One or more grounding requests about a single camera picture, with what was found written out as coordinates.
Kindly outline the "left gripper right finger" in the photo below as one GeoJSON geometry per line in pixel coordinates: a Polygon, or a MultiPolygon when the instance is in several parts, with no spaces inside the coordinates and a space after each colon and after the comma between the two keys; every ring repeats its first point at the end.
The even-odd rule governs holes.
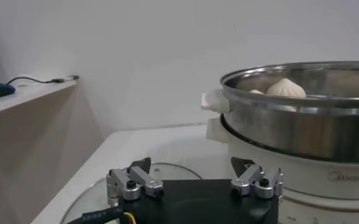
{"type": "Polygon", "coordinates": [[[280,168],[264,169],[250,159],[231,157],[236,178],[231,186],[240,197],[253,193],[265,200],[283,195],[283,173],[280,168]]]}

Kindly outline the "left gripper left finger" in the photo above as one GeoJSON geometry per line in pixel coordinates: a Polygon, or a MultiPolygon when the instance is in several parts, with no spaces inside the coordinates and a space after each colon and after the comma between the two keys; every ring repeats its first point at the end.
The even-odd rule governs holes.
{"type": "Polygon", "coordinates": [[[164,196],[163,181],[150,176],[151,159],[134,161],[123,169],[110,169],[106,175],[107,203],[114,207],[119,199],[137,201],[143,195],[161,199],[164,196]]]}

